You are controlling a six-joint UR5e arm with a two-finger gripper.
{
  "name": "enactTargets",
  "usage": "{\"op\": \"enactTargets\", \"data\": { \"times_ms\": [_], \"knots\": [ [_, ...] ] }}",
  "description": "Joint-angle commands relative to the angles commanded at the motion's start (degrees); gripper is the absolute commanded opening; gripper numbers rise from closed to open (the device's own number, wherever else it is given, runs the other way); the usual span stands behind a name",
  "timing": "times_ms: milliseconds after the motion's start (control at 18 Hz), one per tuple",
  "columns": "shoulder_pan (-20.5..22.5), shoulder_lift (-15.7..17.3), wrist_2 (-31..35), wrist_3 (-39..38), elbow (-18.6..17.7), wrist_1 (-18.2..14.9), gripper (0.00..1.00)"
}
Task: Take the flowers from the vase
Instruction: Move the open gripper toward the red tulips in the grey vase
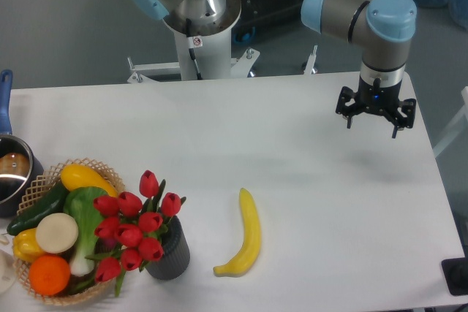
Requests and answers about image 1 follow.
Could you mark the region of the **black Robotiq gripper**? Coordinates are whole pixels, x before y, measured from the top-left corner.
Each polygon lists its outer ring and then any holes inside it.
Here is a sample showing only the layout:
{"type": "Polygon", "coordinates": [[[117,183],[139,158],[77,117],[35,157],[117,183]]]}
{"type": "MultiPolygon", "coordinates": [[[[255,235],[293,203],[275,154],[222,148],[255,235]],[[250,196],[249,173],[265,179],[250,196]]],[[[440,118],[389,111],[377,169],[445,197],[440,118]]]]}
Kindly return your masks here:
{"type": "Polygon", "coordinates": [[[360,78],[358,92],[344,86],[339,94],[336,113],[347,121],[348,129],[352,126],[354,116],[365,111],[381,114],[392,123],[391,137],[396,139],[398,132],[413,127],[417,100],[399,100],[401,82],[388,87],[382,87],[380,83],[381,81],[377,80],[377,83],[369,84],[360,78]]]}

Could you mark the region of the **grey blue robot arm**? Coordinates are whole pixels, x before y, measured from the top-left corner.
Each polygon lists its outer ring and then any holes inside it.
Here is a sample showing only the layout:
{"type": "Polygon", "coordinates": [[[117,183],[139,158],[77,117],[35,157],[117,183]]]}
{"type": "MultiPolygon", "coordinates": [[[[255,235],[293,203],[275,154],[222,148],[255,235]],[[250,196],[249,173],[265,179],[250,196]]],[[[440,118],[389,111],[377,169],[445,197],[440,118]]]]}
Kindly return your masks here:
{"type": "MultiPolygon", "coordinates": [[[[241,0],[132,0],[173,32],[181,78],[245,77],[247,58],[231,56],[231,33],[241,0]]],[[[356,90],[344,87],[336,112],[347,121],[361,113],[378,115],[395,131],[412,128],[416,101],[400,100],[417,7],[413,0],[303,0],[301,21],[313,31],[343,39],[363,51],[356,90]]]]}

